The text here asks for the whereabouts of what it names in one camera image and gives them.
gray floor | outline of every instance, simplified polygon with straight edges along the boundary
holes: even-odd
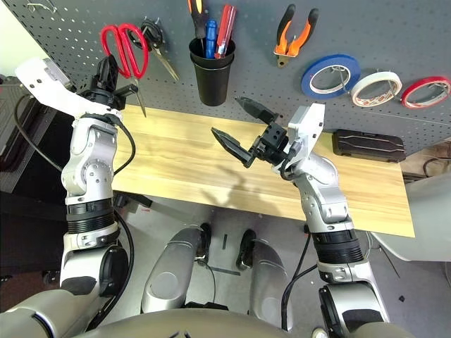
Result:
[[[180,229],[190,224],[210,222],[213,237],[209,264],[215,268],[237,271],[235,259],[242,233],[254,229],[280,255],[288,275],[294,273],[299,253],[305,243],[303,224],[296,220],[277,218],[227,208],[213,208],[169,199],[152,198],[152,208],[130,206],[133,212],[124,213],[131,225],[135,242],[135,268],[128,288],[117,306],[105,319],[111,323],[140,312],[142,290],[146,279],[166,242]],[[228,235],[223,249],[224,234]],[[363,232],[362,248],[367,248]],[[371,250],[370,261],[381,289],[390,319],[417,338],[450,337],[451,289],[448,287],[443,263],[404,262],[390,256],[400,274],[396,275],[388,259],[378,249]],[[313,245],[310,246],[304,267],[316,262]],[[215,272],[216,303],[231,311],[246,313],[249,305],[250,271],[240,276]],[[318,288],[323,286],[316,271],[302,278],[292,292],[295,326],[294,337],[310,337],[311,331],[322,326]],[[194,266],[187,301],[205,303],[213,298],[213,280],[209,270]]]

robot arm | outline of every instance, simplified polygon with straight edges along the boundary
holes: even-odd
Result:
[[[250,167],[258,158],[291,181],[301,194],[302,210],[314,240],[321,279],[321,310],[329,337],[348,337],[359,326],[388,322],[371,266],[360,249],[336,167],[312,150],[323,129],[324,105],[299,107],[285,130],[275,114],[248,98],[238,103],[268,127],[249,151],[230,135],[212,128],[226,151]]]
[[[80,95],[66,89],[67,77],[50,60],[32,59],[16,75],[38,101],[72,115],[70,160],[61,173],[67,190],[68,232],[64,235],[61,288],[36,294],[0,315],[8,337],[69,337],[84,332],[104,304],[119,293],[128,255],[118,245],[113,209],[113,158],[119,111],[130,85],[116,91],[114,57],[99,64]]]

scissors handle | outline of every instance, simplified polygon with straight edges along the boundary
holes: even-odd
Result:
[[[142,45],[142,69],[141,70],[139,69],[139,67],[137,65],[135,54],[133,53],[132,45],[130,43],[130,39],[128,38],[128,34],[127,34],[128,31],[133,32],[141,42],[141,45]],[[114,38],[116,40],[116,44],[118,46],[119,58],[121,59],[121,63],[123,66],[123,69],[121,69],[119,67],[119,73],[126,78],[129,78],[132,76],[130,69],[128,67],[127,58],[125,57],[125,52],[127,52],[128,58],[130,59],[130,64],[132,66],[133,75],[137,79],[140,79],[141,77],[143,77],[144,74],[146,73],[147,65],[149,63],[149,52],[148,52],[146,39],[144,38],[143,34],[141,33],[141,30],[131,23],[123,23],[119,26],[107,25],[107,26],[103,27],[101,30],[101,33],[100,33],[101,45],[102,45],[106,55],[110,56],[111,51],[108,47],[108,44],[106,43],[106,36],[107,36],[108,32],[113,33]]]
[[[128,67],[127,59],[125,58],[124,47],[121,42],[119,30],[116,25],[107,25],[101,29],[101,32],[100,32],[101,46],[104,49],[105,54],[107,56],[110,56],[111,55],[110,48],[108,47],[108,44],[106,43],[106,36],[109,32],[113,33],[114,39],[116,41],[116,45],[118,46],[119,59],[121,60],[122,67],[123,67],[123,68],[121,68],[118,64],[119,73],[123,77],[129,78],[131,76],[131,73],[130,73],[130,69]]]

wooden table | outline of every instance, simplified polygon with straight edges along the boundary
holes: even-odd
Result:
[[[153,108],[144,118],[137,106],[127,106],[123,115],[137,152],[114,177],[115,190],[305,220],[297,188],[269,163],[255,160],[246,169],[210,131],[214,126],[230,133],[248,149],[265,125]],[[357,229],[414,237],[399,164],[336,156],[327,133],[314,150],[337,166]],[[114,167],[129,155],[129,141],[120,132]]]

pliers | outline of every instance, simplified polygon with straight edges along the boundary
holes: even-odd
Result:
[[[301,35],[288,45],[287,41],[287,30],[291,24],[291,20],[296,11],[296,6],[290,4],[282,17],[277,29],[277,45],[274,48],[274,54],[277,55],[277,66],[283,68],[287,65],[290,58],[295,58],[302,46],[304,46],[307,41],[309,41],[310,36],[313,34],[316,21],[319,17],[319,9],[313,8],[310,11],[309,18],[305,23],[304,30]]]

